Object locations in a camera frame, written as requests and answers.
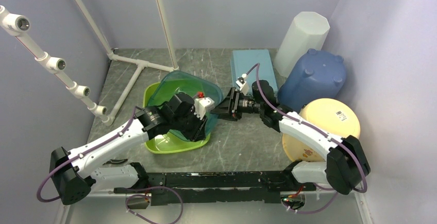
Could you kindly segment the cream cartoon bucket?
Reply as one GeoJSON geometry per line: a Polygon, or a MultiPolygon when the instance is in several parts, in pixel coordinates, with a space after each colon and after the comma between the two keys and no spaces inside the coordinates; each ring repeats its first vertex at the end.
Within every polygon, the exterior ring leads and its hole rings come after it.
{"type": "Polygon", "coordinates": [[[352,135],[360,137],[360,122],[346,104],[331,98],[314,100],[300,112],[289,112],[292,118],[280,121],[282,144],[291,161],[324,162],[329,148],[352,135]]]}

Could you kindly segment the blue bucket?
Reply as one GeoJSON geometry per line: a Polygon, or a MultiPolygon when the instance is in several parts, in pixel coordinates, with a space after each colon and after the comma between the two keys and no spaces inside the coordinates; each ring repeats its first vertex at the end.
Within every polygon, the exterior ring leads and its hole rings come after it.
{"type": "Polygon", "coordinates": [[[335,98],[347,78],[344,58],[325,50],[303,54],[278,90],[278,102],[294,111],[320,98],[335,98]]]}

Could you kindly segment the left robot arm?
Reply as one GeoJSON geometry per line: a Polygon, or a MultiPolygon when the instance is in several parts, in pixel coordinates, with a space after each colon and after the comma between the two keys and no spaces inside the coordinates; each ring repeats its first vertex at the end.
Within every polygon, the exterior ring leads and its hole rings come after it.
{"type": "Polygon", "coordinates": [[[214,100],[209,97],[177,93],[158,106],[135,108],[127,122],[91,143],[71,150],[63,147],[54,150],[49,175],[58,192],[56,199],[71,205],[104,189],[145,191],[150,183],[141,163],[121,167],[103,164],[170,130],[180,132],[190,142],[204,140],[207,113],[214,107],[214,100]]]}

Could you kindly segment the white octagonal bin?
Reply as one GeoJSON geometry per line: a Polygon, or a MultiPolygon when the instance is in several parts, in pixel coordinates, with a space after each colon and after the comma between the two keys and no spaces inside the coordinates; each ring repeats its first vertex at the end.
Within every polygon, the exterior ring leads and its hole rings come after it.
{"type": "Polygon", "coordinates": [[[298,59],[309,49],[320,50],[329,30],[327,18],[317,12],[303,11],[296,15],[273,60],[279,75],[289,76],[298,59]]]}

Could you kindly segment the dark green basket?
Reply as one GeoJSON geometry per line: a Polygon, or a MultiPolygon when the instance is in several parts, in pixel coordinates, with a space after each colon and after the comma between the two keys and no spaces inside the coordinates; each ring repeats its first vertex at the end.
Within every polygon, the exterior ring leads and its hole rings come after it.
{"type": "Polygon", "coordinates": [[[223,100],[221,89],[214,83],[189,73],[173,71],[167,74],[155,89],[151,88],[146,91],[144,105],[157,106],[179,93],[185,93],[191,97],[199,94],[211,98],[216,104],[223,100]]]}

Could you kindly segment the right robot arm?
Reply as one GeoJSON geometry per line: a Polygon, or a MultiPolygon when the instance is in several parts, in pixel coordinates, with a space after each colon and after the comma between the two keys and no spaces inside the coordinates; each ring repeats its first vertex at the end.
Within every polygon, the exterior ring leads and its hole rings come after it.
{"type": "Polygon", "coordinates": [[[283,171],[286,188],[295,191],[312,183],[330,185],[332,190],[343,195],[367,191],[366,176],[371,169],[356,137],[325,131],[279,104],[266,80],[252,84],[252,95],[246,95],[245,88],[245,84],[232,87],[211,113],[229,121],[240,120],[244,113],[258,114],[267,127],[299,139],[322,157],[320,162],[296,160],[291,163],[283,171]]]}

